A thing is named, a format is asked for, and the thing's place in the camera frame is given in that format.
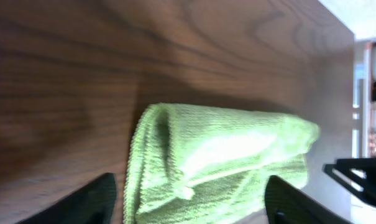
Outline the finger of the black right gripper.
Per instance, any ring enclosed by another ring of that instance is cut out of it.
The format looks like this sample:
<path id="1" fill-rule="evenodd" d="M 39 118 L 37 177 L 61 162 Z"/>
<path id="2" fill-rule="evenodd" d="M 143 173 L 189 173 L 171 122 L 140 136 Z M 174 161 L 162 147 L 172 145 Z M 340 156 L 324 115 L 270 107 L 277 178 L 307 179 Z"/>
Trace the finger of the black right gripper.
<path id="1" fill-rule="evenodd" d="M 350 183 L 338 177 L 335 171 L 362 190 L 356 190 Z M 334 164 L 325 164 L 323 172 L 362 202 L 376 207 L 376 158 L 337 159 Z"/>

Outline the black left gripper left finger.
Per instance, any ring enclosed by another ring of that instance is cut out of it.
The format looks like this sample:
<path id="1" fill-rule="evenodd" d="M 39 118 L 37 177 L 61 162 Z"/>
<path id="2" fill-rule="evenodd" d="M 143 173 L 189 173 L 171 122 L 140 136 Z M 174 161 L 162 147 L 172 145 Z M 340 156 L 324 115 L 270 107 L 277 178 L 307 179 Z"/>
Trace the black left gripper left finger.
<path id="1" fill-rule="evenodd" d="M 110 224 L 117 199 L 113 173 L 104 173 L 20 224 Z"/>

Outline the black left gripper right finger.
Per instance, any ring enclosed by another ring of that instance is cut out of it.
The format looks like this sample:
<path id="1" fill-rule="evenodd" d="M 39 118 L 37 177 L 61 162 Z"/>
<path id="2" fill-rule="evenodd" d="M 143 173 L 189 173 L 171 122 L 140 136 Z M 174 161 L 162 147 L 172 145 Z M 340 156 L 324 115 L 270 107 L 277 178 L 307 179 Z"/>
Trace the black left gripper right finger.
<path id="1" fill-rule="evenodd" d="M 350 224 L 276 175 L 265 188 L 269 224 Z"/>

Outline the light green cloth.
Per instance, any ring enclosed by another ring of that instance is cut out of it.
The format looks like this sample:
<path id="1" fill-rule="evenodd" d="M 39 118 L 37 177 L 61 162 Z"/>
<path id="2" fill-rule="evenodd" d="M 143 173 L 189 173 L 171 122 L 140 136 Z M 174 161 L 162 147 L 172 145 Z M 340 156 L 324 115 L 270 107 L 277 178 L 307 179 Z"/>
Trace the light green cloth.
<path id="1" fill-rule="evenodd" d="M 264 208 L 271 175 L 307 184 L 319 133 L 293 114 L 152 104 L 131 141 L 124 222 L 234 223 Z"/>

